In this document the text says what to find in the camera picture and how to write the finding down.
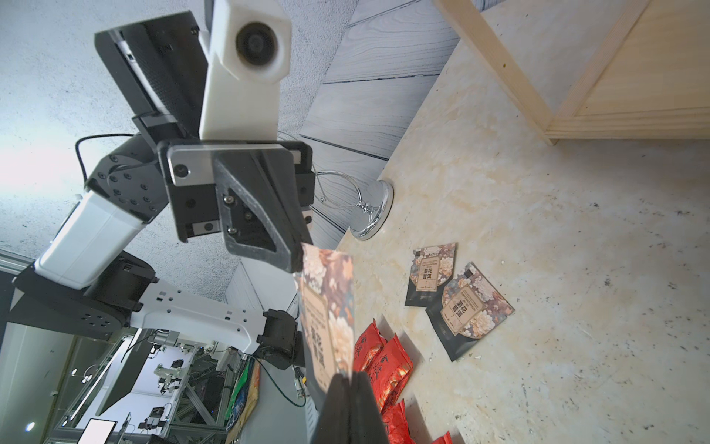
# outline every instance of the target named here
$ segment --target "computer screen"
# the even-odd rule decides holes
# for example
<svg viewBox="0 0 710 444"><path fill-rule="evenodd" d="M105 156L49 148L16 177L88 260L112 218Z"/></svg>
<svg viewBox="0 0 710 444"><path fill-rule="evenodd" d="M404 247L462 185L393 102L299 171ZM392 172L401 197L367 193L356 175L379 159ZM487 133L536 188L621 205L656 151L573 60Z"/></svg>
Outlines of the computer screen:
<svg viewBox="0 0 710 444"><path fill-rule="evenodd" d="M77 444L106 444L115 427L116 421L105 421L96 418L89 419L89 423Z"/></svg>

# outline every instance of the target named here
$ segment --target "wooden shelf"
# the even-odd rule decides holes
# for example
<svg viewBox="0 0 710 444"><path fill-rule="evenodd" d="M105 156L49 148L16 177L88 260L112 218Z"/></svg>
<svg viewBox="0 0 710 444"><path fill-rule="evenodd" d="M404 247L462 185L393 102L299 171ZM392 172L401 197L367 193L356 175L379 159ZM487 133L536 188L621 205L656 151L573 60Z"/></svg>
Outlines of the wooden shelf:
<svg viewBox="0 0 710 444"><path fill-rule="evenodd" d="M628 0L556 114L470 0L435 4L548 144L710 138L706 0Z"/></svg>

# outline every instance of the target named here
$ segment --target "robotic arm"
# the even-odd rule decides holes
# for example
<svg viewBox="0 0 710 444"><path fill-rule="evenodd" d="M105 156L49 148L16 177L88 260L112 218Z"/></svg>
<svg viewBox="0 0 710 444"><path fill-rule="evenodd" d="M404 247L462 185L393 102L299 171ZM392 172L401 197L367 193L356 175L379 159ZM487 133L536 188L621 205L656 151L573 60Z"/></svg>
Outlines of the robotic arm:
<svg viewBox="0 0 710 444"><path fill-rule="evenodd" d="M286 312L189 294L123 251L170 202L181 241L222 233L232 254L302 269L312 151L276 140L290 20L274 0L206 4L209 30L187 12L96 34L139 133L98 163L49 249L16 278L11 317L99 339L169 330L153 341L216 340L282 369L304 365Z"/></svg>

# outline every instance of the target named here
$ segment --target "marble table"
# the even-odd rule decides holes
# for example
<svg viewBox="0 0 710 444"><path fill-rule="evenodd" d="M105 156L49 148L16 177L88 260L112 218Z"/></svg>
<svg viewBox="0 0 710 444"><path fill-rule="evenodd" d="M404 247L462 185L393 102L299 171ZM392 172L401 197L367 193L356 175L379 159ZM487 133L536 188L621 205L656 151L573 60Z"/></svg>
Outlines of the marble table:
<svg viewBox="0 0 710 444"><path fill-rule="evenodd" d="M484 12L552 109L624 1L506 0ZM526 124L459 43L389 160L383 228L347 234L356 330L415 362L413 438L668 443L710 438L710 144L560 141ZM516 312L450 362L404 306L412 249L458 242Z"/></svg>

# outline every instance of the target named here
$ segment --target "black tea packet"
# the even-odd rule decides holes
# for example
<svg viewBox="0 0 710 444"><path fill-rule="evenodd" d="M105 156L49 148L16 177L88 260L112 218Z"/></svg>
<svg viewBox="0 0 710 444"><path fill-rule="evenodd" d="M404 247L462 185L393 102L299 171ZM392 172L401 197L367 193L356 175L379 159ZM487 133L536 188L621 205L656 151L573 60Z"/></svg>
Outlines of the black tea packet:
<svg viewBox="0 0 710 444"><path fill-rule="evenodd" d="M451 280L455 254L455 243L414 250L404 305L427 307L434 299L440 299Z"/></svg>
<svg viewBox="0 0 710 444"><path fill-rule="evenodd" d="M473 262L469 262L464 272L452 279L442 295L427 307L432 327L452 362L513 311L515 309Z"/></svg>

